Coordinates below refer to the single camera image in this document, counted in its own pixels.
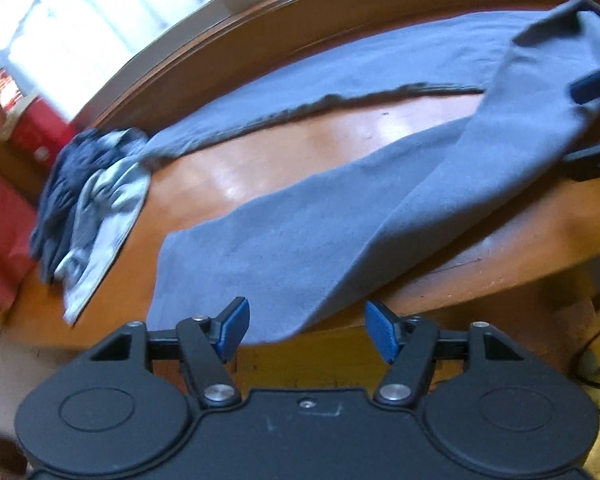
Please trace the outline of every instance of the screw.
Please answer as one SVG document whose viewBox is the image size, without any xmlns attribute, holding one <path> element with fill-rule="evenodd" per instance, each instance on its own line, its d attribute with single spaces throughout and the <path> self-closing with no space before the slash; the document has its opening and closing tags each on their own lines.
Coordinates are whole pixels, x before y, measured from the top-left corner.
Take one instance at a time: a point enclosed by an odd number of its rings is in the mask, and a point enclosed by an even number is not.
<svg viewBox="0 0 600 480">
<path fill-rule="evenodd" d="M 380 388 L 384 400 L 405 400 L 411 396 L 411 388 L 404 384 L 385 384 Z"/>
<path fill-rule="evenodd" d="M 225 402 L 235 395 L 235 388 L 228 384 L 218 383 L 207 386 L 203 393 L 207 400 L 212 400 L 213 402 Z"/>
<path fill-rule="evenodd" d="M 317 402 L 315 402 L 315 400 L 313 399 L 300 399 L 300 401 L 298 402 L 298 406 L 306 410 L 308 410 L 309 408 L 315 408 L 316 404 Z"/>
</svg>

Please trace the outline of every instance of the metal screw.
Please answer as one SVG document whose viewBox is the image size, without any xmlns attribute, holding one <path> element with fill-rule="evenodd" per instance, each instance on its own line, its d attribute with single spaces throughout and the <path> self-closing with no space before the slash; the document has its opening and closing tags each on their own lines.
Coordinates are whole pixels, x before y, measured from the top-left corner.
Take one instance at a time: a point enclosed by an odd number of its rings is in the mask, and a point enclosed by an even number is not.
<svg viewBox="0 0 600 480">
<path fill-rule="evenodd" d="M 235 388 L 228 384 L 218 383 L 207 386 L 203 393 L 207 400 L 212 400 L 213 402 L 225 402 L 235 395 Z"/>
<path fill-rule="evenodd" d="M 385 384 L 379 393 L 385 400 L 404 400 L 411 396 L 411 388 L 404 384 Z"/>
<path fill-rule="evenodd" d="M 315 408 L 316 404 L 317 402 L 315 402 L 313 399 L 300 399 L 300 402 L 298 402 L 298 406 L 306 410 L 309 408 Z"/>
</svg>

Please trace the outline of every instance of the window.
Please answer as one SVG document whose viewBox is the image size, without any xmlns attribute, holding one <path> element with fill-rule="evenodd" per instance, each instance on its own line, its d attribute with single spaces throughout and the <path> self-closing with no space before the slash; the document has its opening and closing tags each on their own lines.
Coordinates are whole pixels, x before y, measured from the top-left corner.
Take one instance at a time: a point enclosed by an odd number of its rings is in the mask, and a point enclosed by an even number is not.
<svg viewBox="0 0 600 480">
<path fill-rule="evenodd" d="M 206 28 L 262 0 L 0 0 L 0 68 L 95 117 Z"/>
</svg>

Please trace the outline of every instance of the circular cover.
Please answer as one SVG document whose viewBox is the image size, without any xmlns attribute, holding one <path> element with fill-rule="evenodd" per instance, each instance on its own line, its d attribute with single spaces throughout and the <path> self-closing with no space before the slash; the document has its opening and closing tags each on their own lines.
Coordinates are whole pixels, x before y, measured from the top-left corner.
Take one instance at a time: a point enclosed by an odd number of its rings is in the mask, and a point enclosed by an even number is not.
<svg viewBox="0 0 600 480">
<path fill-rule="evenodd" d="M 430 433 L 461 463 L 504 478 L 537 478 L 589 452 L 598 413 L 577 386 L 560 377 L 538 386 L 489 382 L 468 372 L 427 397 Z"/>
<path fill-rule="evenodd" d="M 16 433 L 30 458 L 72 475 L 116 475 L 158 458 L 182 436 L 189 408 L 172 384 L 148 372 L 106 377 L 102 384 L 51 381 L 24 400 Z"/>
</svg>

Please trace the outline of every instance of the black cable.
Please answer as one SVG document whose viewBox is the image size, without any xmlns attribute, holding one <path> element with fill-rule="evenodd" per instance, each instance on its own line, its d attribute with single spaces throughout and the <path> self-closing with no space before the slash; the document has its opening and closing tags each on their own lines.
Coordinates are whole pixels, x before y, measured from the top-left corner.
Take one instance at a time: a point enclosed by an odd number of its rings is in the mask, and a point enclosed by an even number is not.
<svg viewBox="0 0 600 480">
<path fill-rule="evenodd" d="M 596 334 L 591 339 L 589 339 L 580 350 L 578 350 L 576 352 L 576 354 L 574 355 L 574 357 L 571 361 L 571 370 L 570 370 L 570 374 L 574 379 L 581 382 L 582 384 L 586 384 L 587 386 L 590 386 L 591 388 L 595 388 L 597 390 L 600 390 L 600 383 L 597 381 L 592 381 L 591 379 L 587 379 L 585 376 L 581 375 L 578 371 L 578 368 L 579 368 L 580 360 L 582 359 L 582 356 L 589 349 L 589 346 L 591 345 L 591 343 L 593 343 L 599 337 L 600 337 L 600 330 L 598 330 L 598 332 L 596 332 Z"/>
</svg>

